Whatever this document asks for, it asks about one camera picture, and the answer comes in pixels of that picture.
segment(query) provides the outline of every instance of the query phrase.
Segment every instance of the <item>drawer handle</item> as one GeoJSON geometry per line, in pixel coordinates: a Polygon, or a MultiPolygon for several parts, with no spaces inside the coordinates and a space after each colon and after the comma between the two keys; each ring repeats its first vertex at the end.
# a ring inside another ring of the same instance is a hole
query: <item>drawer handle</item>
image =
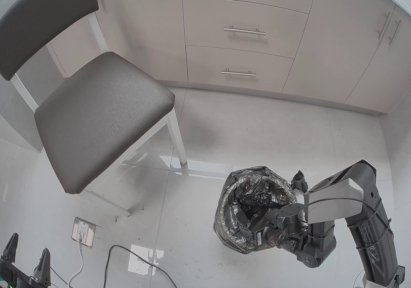
{"type": "Polygon", "coordinates": [[[395,29],[395,32],[393,34],[393,37],[388,37],[390,39],[390,46],[393,44],[393,41],[395,39],[395,37],[397,36],[397,32],[398,32],[398,28],[399,28],[399,24],[401,23],[401,20],[399,20],[398,22],[395,21],[395,23],[397,24],[397,28],[395,29]]]}
{"type": "Polygon", "coordinates": [[[383,25],[383,28],[381,29],[381,31],[378,30],[378,33],[379,33],[379,34],[378,34],[378,40],[380,40],[381,37],[383,36],[383,32],[384,32],[385,26],[387,25],[388,18],[390,17],[390,12],[388,12],[388,14],[384,13],[384,15],[385,15],[385,17],[386,17],[386,21],[384,22],[384,25],[383,25]]]}
{"type": "Polygon", "coordinates": [[[258,28],[256,28],[255,30],[244,30],[242,28],[234,28],[232,25],[230,25],[229,28],[224,28],[224,31],[242,32],[245,34],[258,34],[259,36],[265,36],[265,32],[261,32],[258,28]]]}
{"type": "Polygon", "coordinates": [[[225,71],[221,71],[221,74],[223,75],[245,75],[247,77],[256,77],[256,73],[251,73],[250,70],[248,70],[248,73],[245,72],[235,72],[235,71],[230,71],[229,68],[227,68],[225,71]]]}

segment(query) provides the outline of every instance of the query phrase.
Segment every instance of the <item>gray seat cushion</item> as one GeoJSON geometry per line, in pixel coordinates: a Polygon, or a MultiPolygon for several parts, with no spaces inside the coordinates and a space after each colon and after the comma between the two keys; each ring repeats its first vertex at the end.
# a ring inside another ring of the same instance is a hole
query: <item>gray seat cushion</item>
{"type": "Polygon", "coordinates": [[[34,117],[67,193],[80,193],[174,106],[174,94],[106,52],[65,81],[34,117]]]}

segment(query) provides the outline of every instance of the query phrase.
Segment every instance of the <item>outlet cover plate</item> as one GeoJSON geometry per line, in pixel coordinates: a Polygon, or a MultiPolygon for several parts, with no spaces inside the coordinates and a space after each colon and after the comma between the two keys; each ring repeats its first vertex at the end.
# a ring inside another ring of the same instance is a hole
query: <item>outlet cover plate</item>
{"type": "Polygon", "coordinates": [[[71,238],[74,241],[77,241],[76,236],[77,236],[77,229],[79,227],[79,221],[82,221],[82,222],[88,224],[87,235],[86,235],[85,239],[83,241],[81,241],[81,244],[91,248],[93,246],[94,234],[96,232],[96,225],[95,224],[92,224],[90,222],[85,221],[84,219],[80,219],[80,218],[76,217],[74,219],[73,233],[71,234],[71,238]]]}

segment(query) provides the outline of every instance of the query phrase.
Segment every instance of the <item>chair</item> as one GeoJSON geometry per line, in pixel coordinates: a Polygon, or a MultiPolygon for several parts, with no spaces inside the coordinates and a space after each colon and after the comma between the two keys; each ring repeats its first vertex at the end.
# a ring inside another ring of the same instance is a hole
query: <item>chair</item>
{"type": "Polygon", "coordinates": [[[92,191],[167,124],[175,152],[187,162],[174,110],[174,94],[109,52],[95,11],[97,0],[18,0],[0,19],[0,74],[34,111],[44,150],[66,193],[80,194],[116,215],[130,212],[92,191]],[[101,54],[38,106],[17,75],[40,48],[88,15],[101,54]]]}

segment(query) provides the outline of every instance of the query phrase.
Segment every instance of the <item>black trash bag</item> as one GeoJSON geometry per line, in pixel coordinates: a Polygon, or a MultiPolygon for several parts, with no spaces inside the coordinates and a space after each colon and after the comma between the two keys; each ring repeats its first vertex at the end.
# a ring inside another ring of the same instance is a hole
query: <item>black trash bag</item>
{"type": "MultiPolygon", "coordinates": [[[[305,187],[304,174],[294,177],[297,188],[305,187]]],[[[255,232],[267,226],[269,209],[280,209],[296,203],[290,184],[268,167],[259,166],[232,172],[224,183],[217,211],[214,232],[221,242],[242,254],[272,248],[257,245],[255,232]]]]}
{"type": "Polygon", "coordinates": [[[301,190],[303,193],[308,191],[308,184],[305,181],[304,174],[300,170],[294,175],[291,181],[291,189],[294,190],[295,188],[301,190]]]}

